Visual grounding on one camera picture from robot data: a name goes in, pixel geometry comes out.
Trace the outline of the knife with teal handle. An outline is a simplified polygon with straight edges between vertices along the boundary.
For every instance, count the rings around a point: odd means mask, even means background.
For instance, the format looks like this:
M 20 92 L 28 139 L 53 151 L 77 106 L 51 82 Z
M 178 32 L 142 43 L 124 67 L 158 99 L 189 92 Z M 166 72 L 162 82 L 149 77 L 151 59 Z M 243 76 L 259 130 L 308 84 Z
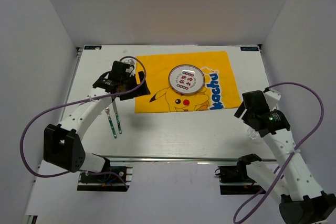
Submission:
M 121 124 L 120 124 L 120 118 L 119 118 L 117 104 L 116 104 L 115 100 L 112 102 L 112 106 L 113 106 L 113 111 L 114 111 L 115 118 L 116 118 L 116 121 L 117 121 L 118 132 L 119 132 L 119 134 L 122 134 Z

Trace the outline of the round patterned plate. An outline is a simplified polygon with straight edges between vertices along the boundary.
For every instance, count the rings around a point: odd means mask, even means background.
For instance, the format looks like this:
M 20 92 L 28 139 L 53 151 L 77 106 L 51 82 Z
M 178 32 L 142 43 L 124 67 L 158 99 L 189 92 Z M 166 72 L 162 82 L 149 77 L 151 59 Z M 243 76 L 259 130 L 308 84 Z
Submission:
M 169 73 L 171 88 L 181 94 L 195 94 L 199 92 L 205 83 L 203 72 L 193 65 L 179 65 Z

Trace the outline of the clear plastic cup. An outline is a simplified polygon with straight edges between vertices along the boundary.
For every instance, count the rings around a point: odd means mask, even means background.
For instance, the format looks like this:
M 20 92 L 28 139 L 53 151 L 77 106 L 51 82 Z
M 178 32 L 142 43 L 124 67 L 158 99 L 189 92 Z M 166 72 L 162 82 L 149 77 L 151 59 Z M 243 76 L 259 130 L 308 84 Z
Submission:
M 254 141 L 261 139 L 260 134 L 252 128 L 249 128 L 247 130 L 247 133 L 248 133 L 248 137 Z

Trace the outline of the yellow pikachu cloth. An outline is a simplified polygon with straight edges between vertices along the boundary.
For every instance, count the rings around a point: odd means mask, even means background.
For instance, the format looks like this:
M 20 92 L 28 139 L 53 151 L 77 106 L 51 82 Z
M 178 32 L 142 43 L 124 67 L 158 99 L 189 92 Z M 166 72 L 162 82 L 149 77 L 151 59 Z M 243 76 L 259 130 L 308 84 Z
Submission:
M 149 95 L 135 100 L 136 113 L 190 112 L 233 109 L 241 101 L 228 53 L 225 51 L 190 52 L 139 56 L 146 70 Z M 199 68 L 204 79 L 202 88 L 194 94 L 181 94 L 169 83 L 171 71 L 181 65 Z

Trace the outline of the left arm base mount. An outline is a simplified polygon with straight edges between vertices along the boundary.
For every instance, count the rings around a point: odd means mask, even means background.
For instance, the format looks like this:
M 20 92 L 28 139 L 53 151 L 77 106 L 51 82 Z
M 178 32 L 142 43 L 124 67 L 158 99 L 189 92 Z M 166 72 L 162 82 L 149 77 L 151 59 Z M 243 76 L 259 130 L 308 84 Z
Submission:
M 127 192 L 131 184 L 133 167 L 111 166 L 110 172 L 116 173 L 127 186 L 114 174 L 90 175 L 81 172 L 78 179 L 77 191 L 100 191 L 100 192 Z

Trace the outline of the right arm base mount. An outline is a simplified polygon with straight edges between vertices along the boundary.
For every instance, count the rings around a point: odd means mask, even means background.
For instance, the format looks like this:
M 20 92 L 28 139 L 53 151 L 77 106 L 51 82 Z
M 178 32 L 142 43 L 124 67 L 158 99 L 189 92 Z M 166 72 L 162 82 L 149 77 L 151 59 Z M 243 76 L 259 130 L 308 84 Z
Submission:
M 255 195 L 258 192 L 265 194 L 258 183 L 250 178 L 244 178 L 237 166 L 219 166 L 214 174 L 219 179 L 221 195 Z

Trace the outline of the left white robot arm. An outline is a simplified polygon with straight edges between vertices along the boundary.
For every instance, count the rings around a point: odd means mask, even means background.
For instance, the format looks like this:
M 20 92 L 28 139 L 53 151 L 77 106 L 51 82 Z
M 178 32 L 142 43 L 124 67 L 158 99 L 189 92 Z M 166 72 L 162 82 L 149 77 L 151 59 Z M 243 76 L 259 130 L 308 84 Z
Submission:
M 129 100 L 149 95 L 146 70 L 133 73 L 134 65 L 124 58 L 114 61 L 110 71 L 92 85 L 84 100 L 74 102 L 76 109 L 57 125 L 44 130 L 43 159 L 68 172 L 85 171 L 101 182 L 110 178 L 110 162 L 97 154 L 86 152 L 82 139 L 98 115 L 116 98 Z

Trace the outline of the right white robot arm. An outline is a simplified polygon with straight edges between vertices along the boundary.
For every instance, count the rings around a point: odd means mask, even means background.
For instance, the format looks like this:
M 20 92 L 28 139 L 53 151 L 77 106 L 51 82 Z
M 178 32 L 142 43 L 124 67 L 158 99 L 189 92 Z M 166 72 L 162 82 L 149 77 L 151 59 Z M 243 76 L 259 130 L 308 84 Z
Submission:
M 327 194 L 314 179 L 292 136 L 285 115 L 275 108 L 280 93 L 272 90 L 243 93 L 234 114 L 259 133 L 272 151 L 280 170 L 273 173 L 255 154 L 239 159 L 238 177 L 258 183 L 279 206 L 285 223 L 317 223 L 335 210 L 335 194 Z

